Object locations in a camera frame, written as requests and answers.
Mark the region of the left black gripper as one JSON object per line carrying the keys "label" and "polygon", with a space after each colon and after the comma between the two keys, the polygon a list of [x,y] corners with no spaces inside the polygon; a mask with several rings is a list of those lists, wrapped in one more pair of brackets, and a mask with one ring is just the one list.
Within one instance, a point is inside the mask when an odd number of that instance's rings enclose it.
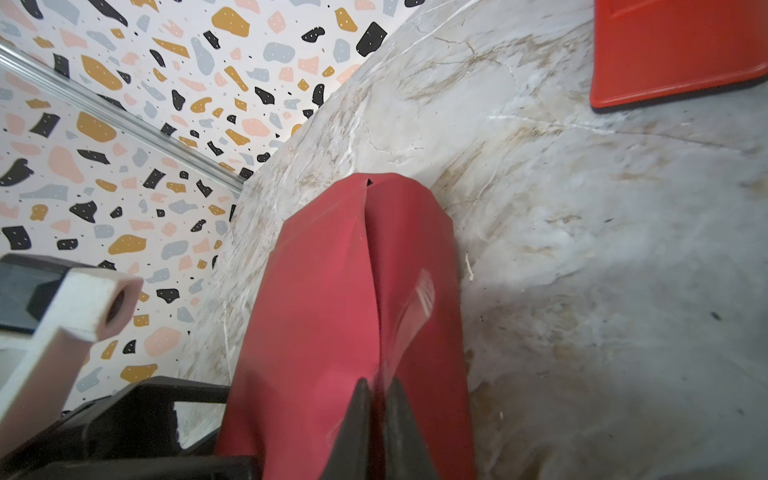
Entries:
{"label": "left black gripper", "polygon": [[179,402],[223,404],[229,387],[153,377],[63,413],[1,459],[4,479],[258,479],[253,456],[218,457],[212,431],[179,443]]}

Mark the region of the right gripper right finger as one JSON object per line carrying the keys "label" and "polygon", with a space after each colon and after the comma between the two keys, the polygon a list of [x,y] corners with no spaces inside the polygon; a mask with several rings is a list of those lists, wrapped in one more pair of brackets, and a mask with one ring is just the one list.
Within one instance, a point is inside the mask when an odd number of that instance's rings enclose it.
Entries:
{"label": "right gripper right finger", "polygon": [[386,391],[383,438],[386,479],[439,479],[405,388],[398,379],[393,379]]}

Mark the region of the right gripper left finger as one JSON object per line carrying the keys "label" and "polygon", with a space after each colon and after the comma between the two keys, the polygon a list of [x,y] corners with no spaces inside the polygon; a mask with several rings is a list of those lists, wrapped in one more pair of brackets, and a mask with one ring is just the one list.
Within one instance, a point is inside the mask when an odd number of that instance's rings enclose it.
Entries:
{"label": "right gripper left finger", "polygon": [[320,480],[368,478],[372,392],[365,378],[353,390],[336,441]]}

